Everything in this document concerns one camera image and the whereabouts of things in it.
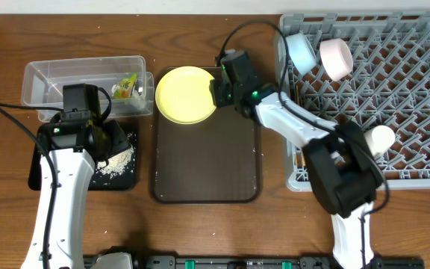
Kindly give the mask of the pile of rice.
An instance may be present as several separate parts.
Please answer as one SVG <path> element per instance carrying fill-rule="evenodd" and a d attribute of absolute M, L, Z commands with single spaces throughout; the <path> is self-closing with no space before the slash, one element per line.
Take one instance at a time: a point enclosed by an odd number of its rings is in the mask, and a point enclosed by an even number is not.
<path fill-rule="evenodd" d="M 107 162 L 100 161 L 96 165 L 96 174 L 109 179 L 123 176 L 126 172 L 132 172 L 135 162 L 135 149 L 129 147 L 127 150 L 111 157 Z"/>

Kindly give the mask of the yellow plate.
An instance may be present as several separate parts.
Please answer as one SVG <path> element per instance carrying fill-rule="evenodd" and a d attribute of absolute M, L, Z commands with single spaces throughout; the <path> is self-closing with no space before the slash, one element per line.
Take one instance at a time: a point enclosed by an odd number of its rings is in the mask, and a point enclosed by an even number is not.
<path fill-rule="evenodd" d="M 177 124 L 195 124 L 216 110 L 210 92 L 214 77 L 200 67 L 177 67 L 158 82 L 155 102 L 168 120 Z"/>

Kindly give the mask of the green orange snack wrapper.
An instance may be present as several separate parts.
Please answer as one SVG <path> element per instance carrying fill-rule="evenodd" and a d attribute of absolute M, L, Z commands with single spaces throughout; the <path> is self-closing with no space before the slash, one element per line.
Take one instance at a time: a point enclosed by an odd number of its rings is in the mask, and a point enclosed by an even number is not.
<path fill-rule="evenodd" d="M 114 99 L 127 99 L 132 96 L 135 84 L 137 82 L 137 74 L 133 73 L 129 78 L 124 78 L 112 86 L 111 92 Z"/>

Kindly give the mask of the white tissue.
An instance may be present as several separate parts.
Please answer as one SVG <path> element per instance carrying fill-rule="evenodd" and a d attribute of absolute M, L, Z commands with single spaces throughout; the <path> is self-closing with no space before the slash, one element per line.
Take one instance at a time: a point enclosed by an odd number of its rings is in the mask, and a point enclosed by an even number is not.
<path fill-rule="evenodd" d="M 134 109 L 137 111 L 141 111 L 146 107 L 146 101 L 143 97 L 143 88 L 139 86 L 135 86 L 131 91 L 131 104 L 134 106 Z"/>

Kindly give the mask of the blue bowl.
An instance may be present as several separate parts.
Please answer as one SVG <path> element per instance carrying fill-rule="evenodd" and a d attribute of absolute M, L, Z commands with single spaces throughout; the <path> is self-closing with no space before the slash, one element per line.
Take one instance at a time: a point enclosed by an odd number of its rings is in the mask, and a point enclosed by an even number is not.
<path fill-rule="evenodd" d="M 288 53 L 300 75 L 306 75 L 317 64 L 316 54 L 308 38 L 303 33 L 286 37 Z"/>

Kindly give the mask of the pink bowl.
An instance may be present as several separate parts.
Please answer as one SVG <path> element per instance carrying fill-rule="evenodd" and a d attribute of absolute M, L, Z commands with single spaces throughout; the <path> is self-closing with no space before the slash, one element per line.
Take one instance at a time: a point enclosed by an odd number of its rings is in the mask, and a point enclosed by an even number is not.
<path fill-rule="evenodd" d="M 353 58 L 347 43 L 340 39 L 325 40 L 320 44 L 320 58 L 332 81 L 339 81 L 353 70 Z"/>

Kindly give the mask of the white green cup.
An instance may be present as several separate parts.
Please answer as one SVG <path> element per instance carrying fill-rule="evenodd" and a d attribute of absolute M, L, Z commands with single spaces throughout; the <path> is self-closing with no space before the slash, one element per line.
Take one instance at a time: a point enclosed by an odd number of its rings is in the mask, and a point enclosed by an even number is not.
<path fill-rule="evenodd" d="M 364 138 L 374 158 L 385 154 L 395 143 L 395 132 L 388 126 L 376 126 L 364 133 Z"/>

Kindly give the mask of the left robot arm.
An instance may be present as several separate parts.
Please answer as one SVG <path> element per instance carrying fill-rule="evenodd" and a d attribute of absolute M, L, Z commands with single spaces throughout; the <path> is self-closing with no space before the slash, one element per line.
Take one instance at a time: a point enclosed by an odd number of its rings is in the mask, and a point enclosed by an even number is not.
<path fill-rule="evenodd" d="M 102 110 L 92 84 L 63 87 L 63 108 L 37 130 L 40 199 L 24 268 L 83 268 L 83 229 L 89 183 L 99 161 L 131 144 L 111 108 Z"/>

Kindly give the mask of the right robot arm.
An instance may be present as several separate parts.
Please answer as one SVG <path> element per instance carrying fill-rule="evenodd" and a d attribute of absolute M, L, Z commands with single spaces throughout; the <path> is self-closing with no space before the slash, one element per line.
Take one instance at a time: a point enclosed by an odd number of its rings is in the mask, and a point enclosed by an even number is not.
<path fill-rule="evenodd" d="M 394 144 L 393 130 L 363 132 L 352 121 L 338 125 L 316 117 L 275 85 L 263 84 L 243 50 L 220 52 L 216 65 L 222 78 L 210 84 L 214 105 L 233 105 L 302 150 L 313 194 L 331 215 L 335 260 L 342 268 L 365 268 L 373 259 L 369 216 L 385 182 L 375 159 Z"/>

